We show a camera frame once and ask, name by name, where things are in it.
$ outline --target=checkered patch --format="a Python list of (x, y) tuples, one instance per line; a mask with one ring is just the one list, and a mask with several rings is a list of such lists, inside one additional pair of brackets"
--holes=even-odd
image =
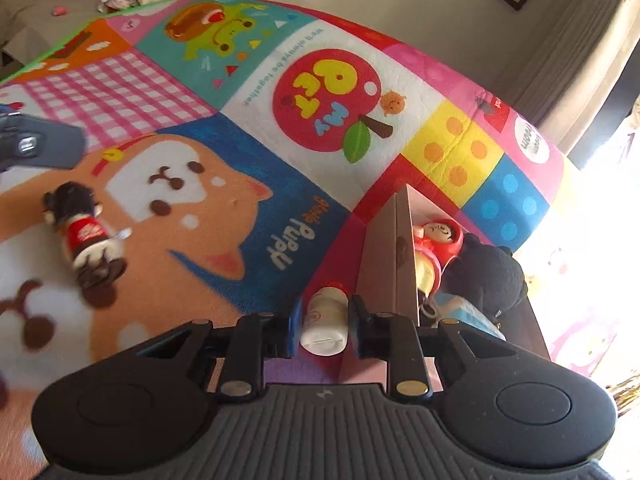
[(135, 50), (23, 85), (48, 117), (84, 128), (90, 152), (215, 113)]

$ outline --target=patchwork blanket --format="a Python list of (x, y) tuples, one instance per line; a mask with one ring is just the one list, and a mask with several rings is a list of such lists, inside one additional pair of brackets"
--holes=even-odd
[[(556, 360), (589, 374), (615, 334), (593, 291), (557, 293), (580, 267), (575, 168), (498, 97), (355, 23), (257, 0), (139, 7), (28, 66), (0, 102), (82, 126), (88, 145), (72, 171), (0, 176), (0, 478), (43, 467), (30, 409), (65, 374), (190, 319), (230, 325), (327, 280), (353, 290), (366, 222), (404, 183), (515, 251)], [(131, 232), (108, 308), (84, 300), (43, 223), (42, 195), (67, 180)], [(301, 352), (266, 375), (338, 366)]]

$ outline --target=black stuffed animal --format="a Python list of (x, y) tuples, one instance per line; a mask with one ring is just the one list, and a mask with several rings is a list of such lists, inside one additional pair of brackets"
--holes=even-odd
[(518, 305), (527, 295), (520, 264), (508, 247), (484, 245), (466, 233), (458, 257), (445, 269), (440, 290), (462, 296), (491, 321)]

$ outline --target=blue patch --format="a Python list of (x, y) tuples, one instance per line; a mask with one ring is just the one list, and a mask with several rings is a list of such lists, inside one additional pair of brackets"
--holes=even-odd
[[(289, 308), (316, 272), (347, 219), (348, 210), (221, 113), (172, 126), (159, 133), (180, 135), (201, 142), (234, 170), (254, 177), (273, 192), (271, 198), (258, 202), (254, 228), (240, 245), (245, 266), (242, 280), (228, 280), (198, 266), (185, 254), (177, 251), (171, 253), (193, 274), (233, 303), (242, 314)], [(317, 206), (318, 201), (326, 201), (328, 206), (325, 212), (315, 215), (319, 221), (315, 223), (313, 218), (304, 218), (303, 214)], [(286, 258), (275, 257), (282, 265), (281, 269), (272, 259), (273, 252), (270, 253), (268, 248), (274, 248), (277, 244), (272, 236), (282, 241), (282, 248), (286, 244), (283, 239), (285, 229), (288, 226), (295, 229), (299, 227), (290, 219), (311, 228), (314, 238), (300, 235), (296, 250), (287, 248), (284, 251)]]
[(524, 173), (503, 155), (462, 212), (495, 245), (516, 251), (531, 236), (549, 204)]
[[(164, 26), (178, 12), (203, 2), (213, 3), (211, 0), (192, 0), (188, 6), (176, 10), (156, 25), (136, 48), (209, 105), (220, 110), (279, 44), (316, 18), (259, 0), (216, 1), (223, 6), (224, 18), (211, 24), (210, 27), (217, 27), (215, 36), (210, 34), (212, 38), (206, 38), (205, 34), (201, 34), (198, 37), (201, 41), (199, 48), (194, 48), (198, 43), (197, 38), (191, 41), (172, 40), (164, 31)], [(290, 20), (289, 16), (295, 16), (296, 19), (287, 27), (273, 30), (274, 21), (287, 21)], [(263, 34), (266, 30), (272, 32), (268, 37)], [(239, 53), (248, 56), (240, 61), (237, 58)], [(201, 69), (201, 59), (205, 56), (210, 58), (210, 70)], [(215, 88), (215, 79), (221, 79), (224, 83)]]

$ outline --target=black gripper pad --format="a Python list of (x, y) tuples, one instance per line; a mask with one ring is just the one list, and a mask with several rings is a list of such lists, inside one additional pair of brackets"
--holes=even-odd
[(484, 461), (430, 410), (393, 402), (378, 384), (271, 384), (251, 403), (220, 406), (207, 433), (161, 465), (116, 476), (52, 465), (38, 479), (612, 480), (596, 462), (535, 472)]

